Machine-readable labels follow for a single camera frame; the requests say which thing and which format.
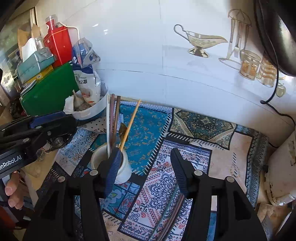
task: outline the plastic cup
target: plastic cup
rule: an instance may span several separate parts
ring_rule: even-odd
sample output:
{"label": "plastic cup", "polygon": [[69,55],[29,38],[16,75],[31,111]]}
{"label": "plastic cup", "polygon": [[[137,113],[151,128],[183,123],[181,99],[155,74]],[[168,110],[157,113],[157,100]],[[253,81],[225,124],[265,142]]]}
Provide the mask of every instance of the plastic cup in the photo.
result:
{"label": "plastic cup", "polygon": [[57,23],[57,16],[50,15],[49,17],[46,18],[45,22],[46,22],[47,31],[54,30],[55,25]]}

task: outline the green box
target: green box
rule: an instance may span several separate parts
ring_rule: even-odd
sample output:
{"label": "green box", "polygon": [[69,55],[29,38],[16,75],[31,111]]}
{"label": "green box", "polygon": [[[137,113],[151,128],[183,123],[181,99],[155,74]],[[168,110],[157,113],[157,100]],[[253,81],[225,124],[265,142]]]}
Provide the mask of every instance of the green box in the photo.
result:
{"label": "green box", "polygon": [[64,109],[65,99],[78,91],[69,63],[56,68],[20,98],[28,115],[46,115]]}

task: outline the patterned tablecloth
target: patterned tablecloth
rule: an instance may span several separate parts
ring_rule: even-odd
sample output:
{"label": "patterned tablecloth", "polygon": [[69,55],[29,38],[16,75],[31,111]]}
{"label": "patterned tablecloth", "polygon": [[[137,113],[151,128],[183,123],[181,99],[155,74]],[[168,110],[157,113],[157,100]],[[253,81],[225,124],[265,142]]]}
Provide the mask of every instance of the patterned tablecloth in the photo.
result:
{"label": "patterned tablecloth", "polygon": [[[120,103],[120,121],[129,123],[135,105]],[[46,193],[61,175],[79,177],[89,172],[93,151],[105,142],[106,134],[78,129],[72,142],[58,152],[38,195]],[[141,104],[125,145],[132,176],[100,200],[110,240],[181,240],[192,200],[180,194],[170,162],[172,148],[177,147],[195,169],[211,177],[233,176],[255,207],[267,146],[267,137],[256,130],[180,109]],[[213,240],[215,232],[215,203],[213,197],[208,240]],[[79,196],[75,214],[76,237],[83,240]]]}

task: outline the paper bag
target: paper bag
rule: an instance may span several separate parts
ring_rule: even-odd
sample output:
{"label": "paper bag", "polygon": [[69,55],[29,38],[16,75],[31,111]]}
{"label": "paper bag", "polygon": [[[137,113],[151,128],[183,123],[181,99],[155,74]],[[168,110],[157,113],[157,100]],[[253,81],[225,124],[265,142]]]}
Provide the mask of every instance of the paper bag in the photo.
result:
{"label": "paper bag", "polygon": [[31,37],[37,38],[40,36],[40,27],[33,23],[32,30],[31,30]]}
{"label": "paper bag", "polygon": [[29,32],[23,31],[21,29],[17,30],[17,44],[19,46],[21,59],[22,59],[22,47],[25,46],[29,38],[30,38]]}

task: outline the white ceramic cup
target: white ceramic cup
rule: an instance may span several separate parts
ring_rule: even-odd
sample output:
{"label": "white ceramic cup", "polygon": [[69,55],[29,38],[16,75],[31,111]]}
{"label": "white ceramic cup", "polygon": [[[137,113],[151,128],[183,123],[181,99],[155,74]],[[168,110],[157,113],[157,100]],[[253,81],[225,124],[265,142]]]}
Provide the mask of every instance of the white ceramic cup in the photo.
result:
{"label": "white ceramic cup", "polygon": [[[115,184],[121,184],[125,183],[129,180],[131,177],[131,165],[128,163],[128,155],[126,154],[126,151],[122,150],[123,155],[123,161],[121,166],[119,167]],[[91,156],[91,168],[97,169],[101,161],[108,159],[108,153],[107,153],[107,143],[101,145],[98,149],[95,150],[93,155]]]}

